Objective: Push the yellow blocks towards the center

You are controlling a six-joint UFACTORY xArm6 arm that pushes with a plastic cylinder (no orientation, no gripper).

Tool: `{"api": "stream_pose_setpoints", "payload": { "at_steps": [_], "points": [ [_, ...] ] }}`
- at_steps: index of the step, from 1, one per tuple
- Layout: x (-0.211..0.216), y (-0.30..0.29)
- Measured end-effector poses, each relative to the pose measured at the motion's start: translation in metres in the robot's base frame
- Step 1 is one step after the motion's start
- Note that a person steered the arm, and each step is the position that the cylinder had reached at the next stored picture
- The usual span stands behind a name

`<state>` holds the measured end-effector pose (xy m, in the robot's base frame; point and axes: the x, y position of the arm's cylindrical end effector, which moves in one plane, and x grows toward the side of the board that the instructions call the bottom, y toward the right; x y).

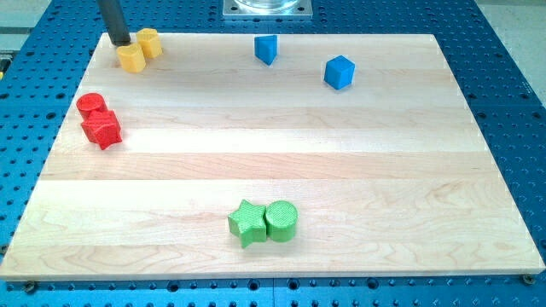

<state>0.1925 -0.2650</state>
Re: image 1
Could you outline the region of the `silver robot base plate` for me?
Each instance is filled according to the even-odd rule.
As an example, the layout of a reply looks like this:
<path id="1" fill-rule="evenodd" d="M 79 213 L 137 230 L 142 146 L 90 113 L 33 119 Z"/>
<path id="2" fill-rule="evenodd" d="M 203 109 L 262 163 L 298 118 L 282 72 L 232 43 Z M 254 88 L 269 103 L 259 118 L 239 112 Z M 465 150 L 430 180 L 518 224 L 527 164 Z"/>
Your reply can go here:
<path id="1" fill-rule="evenodd" d="M 311 0 L 223 0 L 225 20 L 311 20 Z"/>

